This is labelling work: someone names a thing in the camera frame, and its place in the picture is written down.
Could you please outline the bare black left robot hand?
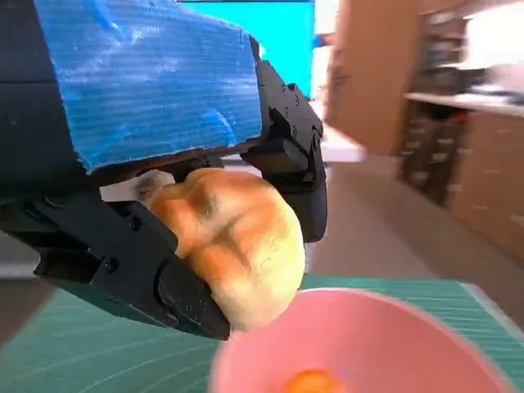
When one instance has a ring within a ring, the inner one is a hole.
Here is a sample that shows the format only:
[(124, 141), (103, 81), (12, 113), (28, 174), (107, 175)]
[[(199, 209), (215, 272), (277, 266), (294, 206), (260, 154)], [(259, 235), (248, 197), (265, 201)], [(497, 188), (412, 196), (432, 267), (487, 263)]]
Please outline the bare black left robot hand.
[(225, 340), (181, 238), (100, 190), (152, 169), (178, 181), (239, 154), (303, 240), (326, 229), (323, 125), (243, 28), (173, 1), (1, 4), (1, 229), (34, 274), (127, 319)]

